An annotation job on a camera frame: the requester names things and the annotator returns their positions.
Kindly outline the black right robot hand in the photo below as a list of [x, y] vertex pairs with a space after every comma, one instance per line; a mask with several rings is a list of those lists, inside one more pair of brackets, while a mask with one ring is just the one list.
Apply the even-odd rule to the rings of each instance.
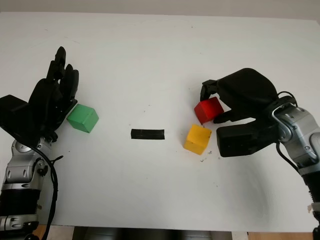
[[200, 101], [218, 94], [230, 110], [214, 118], [215, 124], [259, 118], [278, 97], [272, 82], [252, 68], [243, 68], [218, 80], [202, 83]]

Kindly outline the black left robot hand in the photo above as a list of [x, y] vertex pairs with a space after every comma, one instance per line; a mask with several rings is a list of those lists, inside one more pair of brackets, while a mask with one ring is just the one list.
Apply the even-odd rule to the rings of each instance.
[[28, 101], [41, 137], [57, 141], [56, 130], [78, 102], [78, 84], [79, 71], [66, 64], [66, 50], [61, 46], [50, 62], [46, 78], [38, 81]]

